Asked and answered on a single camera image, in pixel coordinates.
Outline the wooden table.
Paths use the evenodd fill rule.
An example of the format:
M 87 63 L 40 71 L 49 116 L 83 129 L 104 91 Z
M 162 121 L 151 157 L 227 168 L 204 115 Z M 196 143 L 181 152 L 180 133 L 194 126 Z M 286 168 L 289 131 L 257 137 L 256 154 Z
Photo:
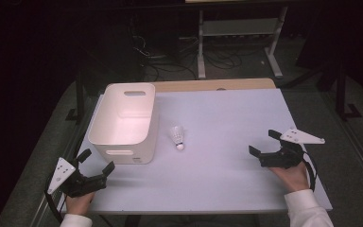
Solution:
M 157 93 L 275 89 L 272 79 L 203 79 L 153 82 Z

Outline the white plastic storage basket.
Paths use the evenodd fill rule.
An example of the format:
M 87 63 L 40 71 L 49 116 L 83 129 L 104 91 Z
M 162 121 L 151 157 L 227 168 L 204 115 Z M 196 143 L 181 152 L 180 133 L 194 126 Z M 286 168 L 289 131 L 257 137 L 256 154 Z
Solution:
M 151 83 L 114 83 L 97 104 L 88 141 L 107 162 L 143 165 L 154 156 L 159 110 Z

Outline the person's right white sleeve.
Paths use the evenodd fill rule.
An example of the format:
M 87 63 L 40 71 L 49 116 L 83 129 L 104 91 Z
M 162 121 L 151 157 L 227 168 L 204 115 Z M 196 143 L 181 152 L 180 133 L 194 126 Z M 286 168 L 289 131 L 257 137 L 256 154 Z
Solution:
M 314 192 L 304 189 L 285 195 L 290 227 L 334 227 L 326 210 L 319 205 Z

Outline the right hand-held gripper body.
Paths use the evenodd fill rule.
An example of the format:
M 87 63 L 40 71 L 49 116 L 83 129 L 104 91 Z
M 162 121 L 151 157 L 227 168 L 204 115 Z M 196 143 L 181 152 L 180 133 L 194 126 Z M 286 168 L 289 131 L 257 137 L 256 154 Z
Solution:
M 262 167 L 282 167 L 290 168 L 297 166 L 304 156 L 304 144 L 324 144 L 325 140 L 315 135 L 298 129 L 289 129 L 282 133 L 280 149 L 275 152 L 266 153 L 265 158 L 260 158 Z

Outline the white feather shuttlecock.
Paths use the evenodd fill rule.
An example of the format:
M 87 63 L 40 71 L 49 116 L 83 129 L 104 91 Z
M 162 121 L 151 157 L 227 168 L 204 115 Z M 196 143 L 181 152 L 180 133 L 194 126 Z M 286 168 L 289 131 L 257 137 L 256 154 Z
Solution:
M 170 137 L 177 150 L 184 149 L 183 136 L 184 132 L 182 126 L 175 126 L 170 129 Z

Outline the person's right hand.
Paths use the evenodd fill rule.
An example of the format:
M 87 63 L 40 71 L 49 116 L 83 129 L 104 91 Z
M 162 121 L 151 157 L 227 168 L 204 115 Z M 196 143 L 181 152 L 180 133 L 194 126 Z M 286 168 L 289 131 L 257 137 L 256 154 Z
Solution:
M 283 182 L 289 192 L 309 189 L 309 182 L 307 180 L 306 167 L 304 163 L 299 163 L 297 166 L 293 166 L 288 169 L 270 167 L 269 170 Z

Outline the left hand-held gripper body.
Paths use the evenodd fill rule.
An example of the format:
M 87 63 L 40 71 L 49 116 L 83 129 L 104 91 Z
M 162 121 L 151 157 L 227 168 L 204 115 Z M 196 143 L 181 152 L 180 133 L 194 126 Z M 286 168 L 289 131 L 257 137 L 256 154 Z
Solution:
M 47 194 L 52 195 L 59 189 L 68 197 L 76 198 L 104 189 L 108 178 L 108 168 L 105 167 L 101 174 L 87 177 L 79 170 L 79 165 L 84 161 L 85 158 L 67 161 L 60 157 L 53 176 L 48 181 Z

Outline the black metal stand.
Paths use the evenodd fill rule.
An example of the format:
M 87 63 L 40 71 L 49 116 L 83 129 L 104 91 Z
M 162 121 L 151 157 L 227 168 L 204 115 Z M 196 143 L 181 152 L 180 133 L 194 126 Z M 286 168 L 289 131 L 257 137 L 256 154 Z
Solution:
M 337 65 L 336 112 L 343 121 L 361 117 L 356 106 L 346 102 L 346 75 L 343 73 L 341 62 Z
M 66 115 L 66 121 L 75 121 L 78 125 L 84 116 L 84 91 L 82 84 L 82 75 L 80 72 L 76 75 L 76 103 L 77 106 L 71 109 Z

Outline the person's left white sleeve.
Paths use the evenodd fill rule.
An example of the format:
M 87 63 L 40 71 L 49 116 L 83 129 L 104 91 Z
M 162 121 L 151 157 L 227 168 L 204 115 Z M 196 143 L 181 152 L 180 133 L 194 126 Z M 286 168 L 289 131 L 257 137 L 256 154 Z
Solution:
M 92 227 L 93 222 L 90 218 L 80 215 L 66 214 L 60 227 Z

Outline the white table mat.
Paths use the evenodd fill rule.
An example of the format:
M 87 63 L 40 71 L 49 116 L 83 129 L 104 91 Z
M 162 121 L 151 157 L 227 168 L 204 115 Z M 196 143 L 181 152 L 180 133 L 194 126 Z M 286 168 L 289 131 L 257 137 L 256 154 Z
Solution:
M 284 212 L 285 188 L 250 155 L 279 149 L 269 130 L 295 123 L 278 89 L 169 92 L 160 110 L 156 150 L 145 165 L 118 165 L 95 194 L 92 214 L 244 214 Z M 184 149 L 170 129 L 183 127 Z

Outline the white metal desk frame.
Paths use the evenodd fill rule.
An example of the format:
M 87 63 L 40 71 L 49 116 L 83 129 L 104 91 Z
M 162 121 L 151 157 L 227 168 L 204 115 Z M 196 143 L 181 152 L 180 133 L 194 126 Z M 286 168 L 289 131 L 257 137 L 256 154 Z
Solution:
M 264 48 L 270 68 L 277 79 L 283 73 L 275 59 L 274 52 L 279 41 L 288 7 L 282 7 L 278 18 L 205 21 L 204 12 L 199 12 L 199 49 L 197 55 L 199 79 L 206 79 L 203 56 L 203 38 L 232 35 L 270 35 L 272 40 Z

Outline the person's white sleeve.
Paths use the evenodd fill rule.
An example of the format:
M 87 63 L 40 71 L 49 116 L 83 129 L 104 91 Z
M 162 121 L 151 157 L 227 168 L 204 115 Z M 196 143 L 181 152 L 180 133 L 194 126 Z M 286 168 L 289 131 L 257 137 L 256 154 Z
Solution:
M 60 227 L 92 227 L 93 222 L 90 218 L 80 215 L 66 214 Z
M 334 227 L 326 210 L 319 205 L 314 192 L 304 189 L 285 195 L 290 227 Z

